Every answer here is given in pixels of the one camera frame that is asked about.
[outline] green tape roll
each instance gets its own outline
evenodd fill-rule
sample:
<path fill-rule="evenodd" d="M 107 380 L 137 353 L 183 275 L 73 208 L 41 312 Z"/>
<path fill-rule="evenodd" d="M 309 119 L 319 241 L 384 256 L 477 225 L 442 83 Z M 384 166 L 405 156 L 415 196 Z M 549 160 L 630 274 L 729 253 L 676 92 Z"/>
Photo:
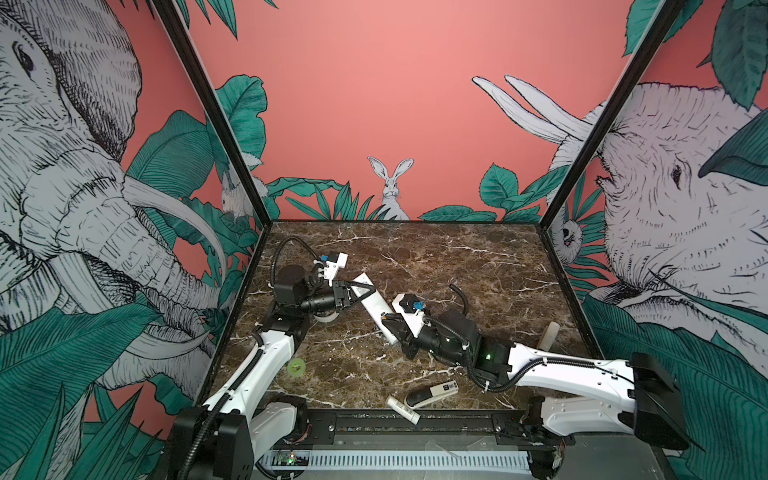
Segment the green tape roll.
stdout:
<path fill-rule="evenodd" d="M 304 375 L 306 371 L 306 363 L 301 359 L 293 359 L 288 362 L 288 375 L 292 377 L 300 377 Z"/>

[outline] black metal frame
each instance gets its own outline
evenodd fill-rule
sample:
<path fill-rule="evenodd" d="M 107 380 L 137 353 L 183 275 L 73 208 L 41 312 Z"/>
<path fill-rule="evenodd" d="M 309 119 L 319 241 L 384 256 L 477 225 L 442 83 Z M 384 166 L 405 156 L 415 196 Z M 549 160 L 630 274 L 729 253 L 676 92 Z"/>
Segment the black metal frame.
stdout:
<path fill-rule="evenodd" d="M 232 166 L 237 172 L 243 188 L 245 188 L 248 199 L 253 204 L 256 218 L 264 228 L 267 228 L 272 223 L 270 215 L 267 213 L 264 202 L 253 185 L 250 170 L 245 165 L 243 155 L 240 153 L 240 147 L 237 145 L 237 139 L 232 133 L 229 121 L 221 109 L 216 91 L 208 81 L 205 69 L 200 63 L 197 52 L 187 34 L 187 27 L 176 13 L 174 0 L 153 0 L 153 2 L 160 20 L 163 22 L 165 31 L 168 33 L 171 43 L 174 44 L 176 53 L 179 55 L 179 59 L 184 65 L 184 69 L 187 71 L 187 75 L 189 75 L 190 81 L 197 92 L 197 96 L 200 98 L 200 102 L 202 102 L 208 118 L 214 126 L 216 135 L 218 135 L 224 151 L 230 158 L 230 162 L 232 162 Z"/>
<path fill-rule="evenodd" d="M 549 204 L 547 211 L 544 212 L 544 216 L 539 222 L 539 225 L 544 230 L 547 230 L 552 225 L 554 216 L 558 214 L 561 207 L 568 200 L 568 196 L 576 186 L 579 177 L 594 158 L 600 143 L 611 130 L 611 126 L 621 113 L 624 103 L 629 99 L 635 86 L 643 76 L 645 69 L 650 64 L 650 60 L 664 41 L 664 37 L 667 35 L 670 27 L 683 10 L 685 2 L 686 0 L 664 0 L 662 6 L 659 7 L 658 13 L 637 46 L 632 59 L 624 69 L 621 79 L 616 84 L 613 92 L 611 92 L 603 113 L 598 118 L 598 121 L 595 122 L 587 140 L 581 146 L 578 156 L 574 160 L 573 165 L 571 165 L 571 169 L 565 176 L 563 184 Z"/>

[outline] pink wall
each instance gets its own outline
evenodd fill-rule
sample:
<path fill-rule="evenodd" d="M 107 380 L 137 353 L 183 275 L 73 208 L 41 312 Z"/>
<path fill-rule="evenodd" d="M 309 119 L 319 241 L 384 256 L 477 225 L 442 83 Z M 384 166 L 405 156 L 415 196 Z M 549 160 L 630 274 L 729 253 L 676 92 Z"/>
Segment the pink wall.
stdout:
<path fill-rule="evenodd" d="M 514 75 L 583 117 L 625 65 L 631 1 L 233 4 L 238 38 L 193 2 L 190 32 L 215 88 L 238 74 L 264 81 L 267 143 L 254 174 L 350 181 L 366 198 L 383 187 L 368 156 L 390 173 L 413 158 L 398 185 L 414 220 L 446 204 L 487 210 L 478 185 L 493 163 L 521 189 L 546 173 L 556 146 L 514 125 L 471 78 L 501 86 Z M 277 201 L 281 219 L 306 217 Z"/>

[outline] rabbit ear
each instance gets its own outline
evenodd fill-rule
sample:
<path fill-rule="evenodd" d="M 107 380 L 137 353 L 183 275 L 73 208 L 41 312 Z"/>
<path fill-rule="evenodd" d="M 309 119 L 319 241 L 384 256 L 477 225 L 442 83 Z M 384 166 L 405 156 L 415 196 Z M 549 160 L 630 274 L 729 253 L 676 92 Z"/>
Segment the rabbit ear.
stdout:
<path fill-rule="evenodd" d="M 395 173 L 392 174 L 392 178 L 397 178 L 400 175 L 404 174 L 408 171 L 410 167 L 413 167 L 413 159 L 412 158 L 406 158 L 395 169 Z"/>
<path fill-rule="evenodd" d="M 373 167 L 373 171 L 376 175 L 379 175 L 384 180 L 389 179 L 389 172 L 380 160 L 376 160 L 374 157 L 368 157 L 368 160 L 371 162 L 371 167 Z"/>

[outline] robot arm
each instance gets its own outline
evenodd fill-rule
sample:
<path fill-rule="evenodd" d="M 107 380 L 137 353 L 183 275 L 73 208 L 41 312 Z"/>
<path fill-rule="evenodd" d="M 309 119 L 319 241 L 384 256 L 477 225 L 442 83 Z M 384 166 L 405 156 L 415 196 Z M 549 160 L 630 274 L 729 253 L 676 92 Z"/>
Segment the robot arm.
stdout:
<path fill-rule="evenodd" d="M 578 396 L 542 399 L 529 411 L 529 424 L 556 435 L 625 432 L 666 449 L 689 446 L 680 391 L 653 357 L 584 359 L 493 339 L 456 310 L 430 316 L 413 294 L 399 294 L 392 307 L 395 312 L 384 313 L 381 322 L 408 359 L 427 350 L 439 361 L 464 366 L 485 392 L 540 386 Z"/>

